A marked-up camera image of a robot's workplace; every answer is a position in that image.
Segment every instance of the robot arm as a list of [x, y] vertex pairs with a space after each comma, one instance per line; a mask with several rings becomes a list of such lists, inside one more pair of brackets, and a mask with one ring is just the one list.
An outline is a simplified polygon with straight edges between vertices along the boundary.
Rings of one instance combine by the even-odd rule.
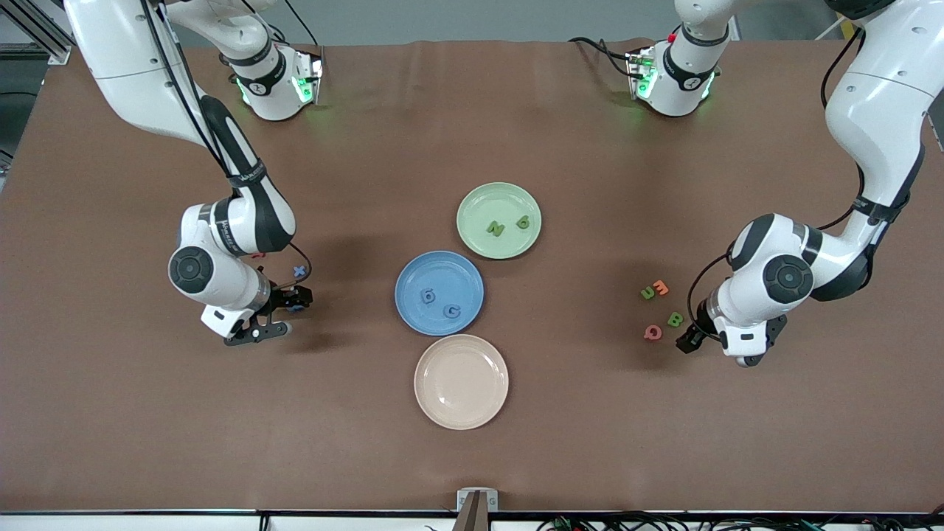
[[731, 41], [729, 21], [757, 0], [675, 0], [682, 19], [669, 41], [641, 50], [631, 72], [632, 94], [667, 116], [684, 116], [708, 96], [717, 61]]
[[883, 2], [856, 21], [868, 40], [826, 111], [830, 132], [865, 177], [845, 229], [832, 236], [779, 214], [753, 220], [734, 241], [733, 275], [699, 304], [677, 341], [683, 351], [717, 334], [726, 355], [756, 365], [784, 314], [809, 297], [847, 297], [868, 281], [875, 249], [920, 169], [924, 115], [944, 88], [944, 4]]
[[229, 197], [184, 213], [168, 266], [171, 282], [206, 304], [203, 322], [228, 344], [287, 334], [287, 324], [261, 326], [256, 316], [307, 306], [311, 291], [280, 289], [238, 257], [288, 246], [295, 235], [292, 209], [226, 106], [194, 83], [163, 4], [67, 0], [65, 7], [85, 61], [115, 112], [135, 127], [205, 146], [232, 188]]
[[243, 101], [262, 119], [284, 120], [317, 99], [321, 58], [275, 44], [258, 12], [276, 0], [181, 0], [167, 7], [172, 22], [216, 46], [236, 73]]

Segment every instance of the brown table surface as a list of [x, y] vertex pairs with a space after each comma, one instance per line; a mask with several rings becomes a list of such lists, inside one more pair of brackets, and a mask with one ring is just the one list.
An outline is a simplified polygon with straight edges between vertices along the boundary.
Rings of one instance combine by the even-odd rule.
[[[790, 315], [757, 368], [677, 331], [695, 274], [755, 216], [811, 224], [855, 171], [818, 87], [839, 43], [734, 43], [694, 115], [631, 102], [566, 43], [331, 48], [321, 103], [255, 118], [210, 49], [194, 74], [236, 115], [298, 219], [311, 310], [231, 349], [166, 277], [183, 210], [228, 189], [206, 151], [139, 131], [80, 57], [51, 68], [0, 195], [0, 508], [438, 508], [484, 485], [506, 509], [928, 510], [944, 496], [944, 158], [931, 145], [871, 286]], [[463, 196], [534, 194], [525, 255], [473, 256]], [[504, 408], [469, 432], [413, 395], [433, 338], [394, 282], [432, 249], [487, 286], [467, 330], [502, 352]], [[291, 252], [261, 261], [280, 281]], [[697, 297], [723, 278], [717, 270]], [[662, 279], [670, 293], [644, 301]]]

